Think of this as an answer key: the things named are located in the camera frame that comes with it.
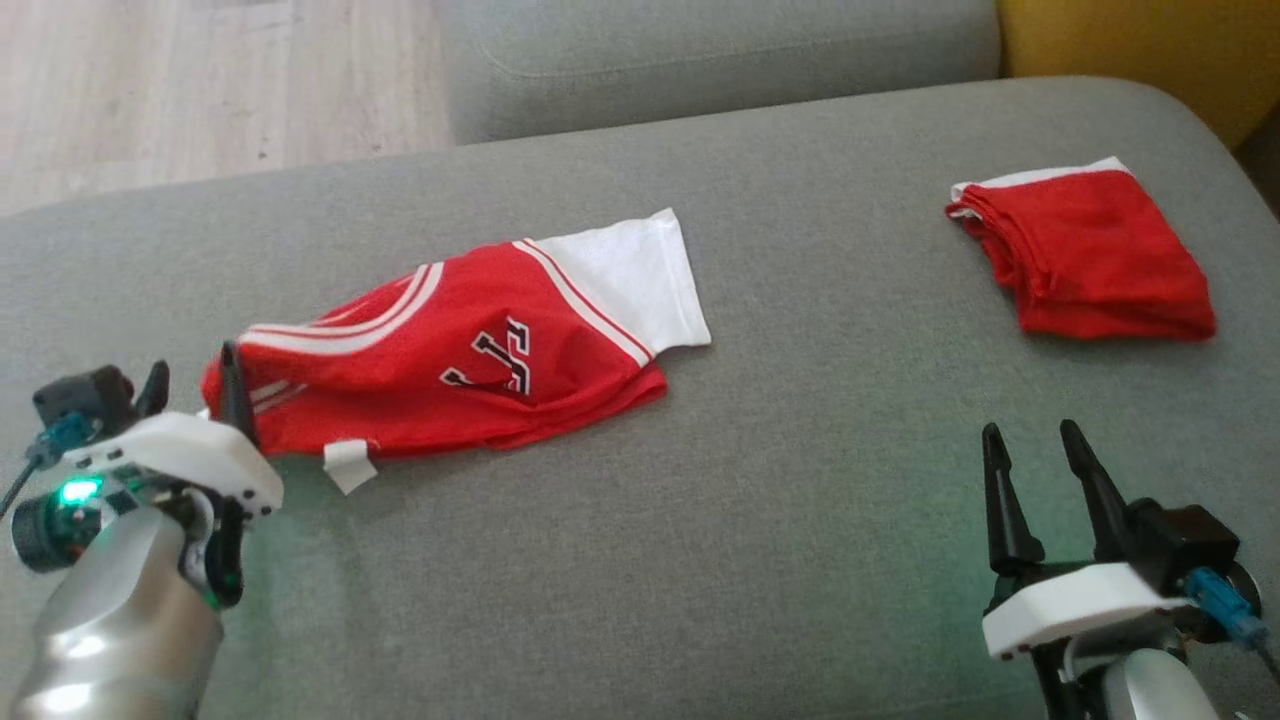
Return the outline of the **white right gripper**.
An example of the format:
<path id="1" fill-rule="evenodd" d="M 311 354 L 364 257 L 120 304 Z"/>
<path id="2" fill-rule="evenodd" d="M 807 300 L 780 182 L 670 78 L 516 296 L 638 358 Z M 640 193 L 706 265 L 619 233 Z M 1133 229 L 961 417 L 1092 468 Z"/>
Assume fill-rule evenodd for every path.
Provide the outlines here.
<path id="1" fill-rule="evenodd" d="M 1070 647 L 1066 653 L 1079 657 L 1174 644 L 1179 621 L 1194 621 L 1198 603 L 1179 593 L 1161 594 L 1126 564 L 1132 533 L 1123 496 L 1074 420 L 1061 420 L 1060 436 L 1085 496 L 1093 557 L 1102 564 L 1057 575 L 1033 568 L 1044 561 L 1044 547 L 1030 533 L 1012 487 L 1004 436 L 996 423 L 986 424 L 986 523 L 989 568 L 997 574 L 982 618 L 987 655 L 1005 660 L 1060 641 Z"/>

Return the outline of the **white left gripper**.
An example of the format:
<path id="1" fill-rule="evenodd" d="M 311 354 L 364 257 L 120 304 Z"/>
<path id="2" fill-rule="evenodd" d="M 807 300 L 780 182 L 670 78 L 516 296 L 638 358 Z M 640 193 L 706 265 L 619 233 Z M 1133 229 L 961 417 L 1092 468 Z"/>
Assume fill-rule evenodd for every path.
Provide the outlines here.
<path id="1" fill-rule="evenodd" d="M 224 424 L 163 413 L 170 374 L 165 360 L 150 368 L 134 400 L 138 418 L 147 419 L 116 438 L 69 452 L 76 471 L 61 486 L 61 520 L 69 548 L 83 552 L 124 516 L 157 510 L 179 527 L 179 574 L 214 609 L 233 609 L 244 592 L 244 537 L 251 521 L 282 509 L 283 479 L 259 452 L 253 401 L 236 342 L 224 342 L 220 351 Z"/>

